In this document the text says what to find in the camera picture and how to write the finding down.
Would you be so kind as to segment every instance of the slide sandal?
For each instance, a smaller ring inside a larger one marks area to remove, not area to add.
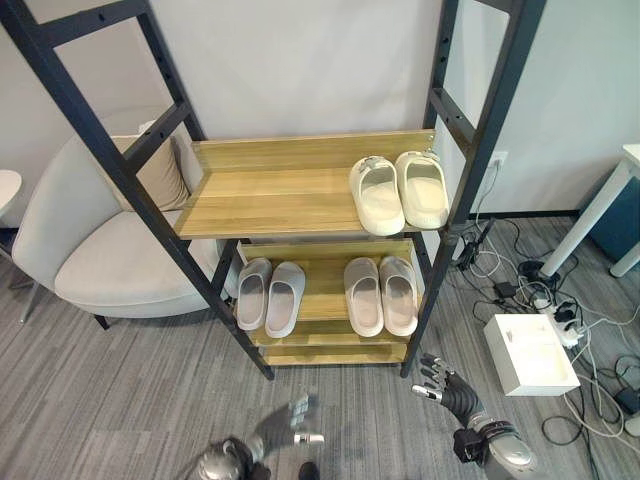
[[[411,335],[418,326],[416,274],[411,264],[399,257],[380,262],[384,326],[393,335]]]
[[[384,321],[375,262],[366,257],[351,260],[344,269],[344,287],[354,332],[362,337],[379,334]]]
[[[271,262],[254,258],[238,275],[238,327],[255,330],[267,315],[268,285],[271,280]]]
[[[374,235],[393,235],[404,228],[396,169],[384,157],[359,160],[349,174],[349,186],[362,227]]]
[[[444,174],[433,153],[405,152],[396,161],[404,215],[418,228],[440,228],[449,216]]]
[[[272,338],[289,335],[296,326],[304,292],[304,270],[293,262],[282,262],[273,271],[265,330]]]

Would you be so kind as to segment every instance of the white wall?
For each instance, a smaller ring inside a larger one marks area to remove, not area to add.
[[[100,5],[102,0],[30,0],[38,22]],[[57,49],[99,116],[162,104],[139,43],[137,23],[114,25]],[[73,130],[4,28],[0,27],[0,168],[20,172],[23,187],[0,226],[18,226],[51,157]]]
[[[103,2],[28,3],[46,21]],[[474,119],[505,20],[470,3],[461,1],[446,83]],[[210,138],[420,125],[438,0],[152,4]],[[498,141],[510,157],[484,211],[579,207],[618,159],[620,145],[640,141],[638,10],[637,0],[548,0]],[[101,115],[166,100],[135,23],[60,50]],[[17,169],[26,180],[4,219],[17,225],[71,130],[3,29],[0,62],[0,168]],[[453,192],[461,160],[441,127],[439,151]]]
[[[621,157],[622,144],[640,141],[639,5],[547,1],[496,146],[509,158],[482,211],[580,208]],[[460,2],[462,28],[454,34],[445,86],[473,123],[506,20],[471,0]],[[457,178],[462,157],[450,138],[439,140]]]
[[[420,125],[438,1],[152,4],[210,138]]]

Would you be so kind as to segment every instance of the white armchair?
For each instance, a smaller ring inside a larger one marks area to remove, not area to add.
[[[103,120],[112,135],[137,133],[161,110],[143,109]],[[188,144],[177,138],[190,190],[202,175]],[[164,212],[174,223],[180,212]],[[194,240],[189,252],[209,279],[221,245]],[[103,316],[148,318],[208,308],[208,304],[135,212],[122,211],[78,136],[56,154],[40,179],[15,240],[15,263],[60,298]],[[237,295],[236,260],[225,292]]]

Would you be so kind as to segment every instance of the metal ladder frame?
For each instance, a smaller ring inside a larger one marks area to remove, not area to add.
[[[509,22],[480,121],[478,127],[474,128],[444,88],[458,0],[443,0],[423,128],[435,128],[436,118],[440,116],[464,154],[465,166],[447,223],[439,230],[441,241],[433,265],[422,234],[405,234],[413,240],[420,270],[425,278],[426,292],[420,305],[418,327],[409,341],[402,362],[400,374],[403,377],[408,376],[411,371],[440,286],[509,110],[546,2],[476,1],[506,12],[509,14]],[[54,48],[133,17],[142,29],[174,103],[133,145],[120,153]],[[225,242],[218,267],[210,282],[188,252],[189,241],[181,240],[176,235],[136,178],[136,173],[180,123],[185,124],[193,141],[205,140],[148,0],[116,1],[43,24],[35,21],[23,0],[0,0],[0,21],[67,120],[153,235],[260,371],[268,379],[273,379],[273,369],[265,363],[258,348],[247,335],[237,327],[233,312],[220,298],[240,239]]]

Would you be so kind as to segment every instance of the wall outlet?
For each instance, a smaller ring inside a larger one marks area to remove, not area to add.
[[[507,151],[494,151],[491,154],[491,159],[489,160],[488,168],[502,168],[504,167],[505,162],[507,161],[507,157],[509,156],[509,152]]]

